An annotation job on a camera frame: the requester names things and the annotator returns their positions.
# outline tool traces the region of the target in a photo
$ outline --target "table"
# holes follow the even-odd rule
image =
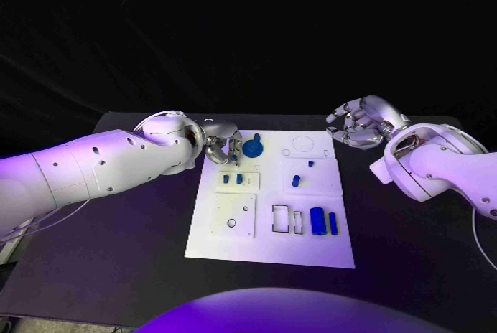
[[[129,131],[145,113],[106,113],[95,133]],[[189,114],[239,129],[323,130],[325,116]],[[449,117],[413,117],[449,123]],[[497,329],[497,281],[473,243],[470,206],[453,191],[416,202],[368,165],[381,148],[335,143],[356,269],[184,258],[202,155],[195,168],[92,200],[34,234],[0,295],[0,314],[138,327],[186,301],[221,291],[288,287],[394,308],[456,332]],[[53,220],[77,206],[64,207]],[[497,224],[478,217],[488,256]]]

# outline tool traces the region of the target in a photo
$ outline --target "white board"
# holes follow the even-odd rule
[[[208,159],[203,161],[184,257],[355,268],[330,137],[317,131],[241,131],[242,140],[252,139],[254,133],[261,136],[264,147],[257,158],[242,156],[239,167],[213,164]],[[301,176],[297,187],[288,183],[294,172]],[[249,185],[235,183],[238,173],[247,174],[244,179],[251,178]],[[226,184],[223,174],[229,175]],[[244,230],[245,225],[238,227],[239,236],[232,230],[236,226],[232,229],[228,226],[231,218],[235,224],[239,220],[249,222],[244,218],[249,217],[251,207],[236,196],[221,198],[225,205],[219,206],[219,194],[254,197],[251,236]],[[287,233],[271,231],[273,205],[287,206]],[[239,207],[247,207],[247,211],[239,211]],[[322,207],[325,211],[327,234],[322,236],[310,233],[309,210],[313,207]],[[294,211],[301,212],[301,235],[294,234]],[[329,231],[329,212],[336,216],[336,235]],[[216,230],[212,233],[212,226],[222,228],[225,233]]]

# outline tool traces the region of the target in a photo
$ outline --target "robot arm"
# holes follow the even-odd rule
[[[342,115],[343,131],[326,130],[333,139],[358,149],[388,141],[384,156],[369,165],[384,184],[394,181],[420,202],[453,189],[475,210],[497,219],[497,153],[488,154],[478,141],[449,125],[411,125],[377,96],[348,102],[326,121]]]
[[[223,155],[226,139],[229,152]],[[28,218],[72,202],[116,194],[158,175],[193,168],[203,145],[210,161],[231,162],[239,155],[239,144],[232,123],[208,121],[200,126],[182,112],[167,111],[144,119],[132,133],[96,133],[1,159],[0,237]]]

